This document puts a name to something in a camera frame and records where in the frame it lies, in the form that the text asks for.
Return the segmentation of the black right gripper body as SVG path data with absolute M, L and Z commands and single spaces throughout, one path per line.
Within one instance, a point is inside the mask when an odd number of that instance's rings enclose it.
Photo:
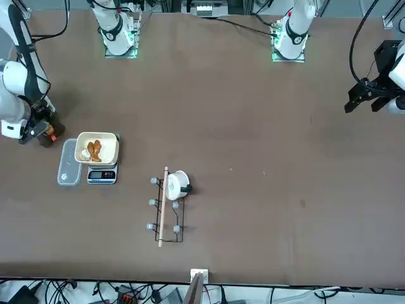
M 38 123 L 40 121 L 48 121 L 53 113 L 53 108 L 47 101 L 38 101 L 31 106 L 31 121 Z

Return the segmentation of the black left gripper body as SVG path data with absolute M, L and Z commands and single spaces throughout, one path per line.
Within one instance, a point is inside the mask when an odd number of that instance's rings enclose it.
M 361 79 L 362 83 L 368 86 L 364 89 L 367 98 L 394 97 L 404 92 L 389 78 L 400 46 L 400 40 L 385 40 L 375 50 L 374 57 L 378 75 L 373 80 L 368 77 Z

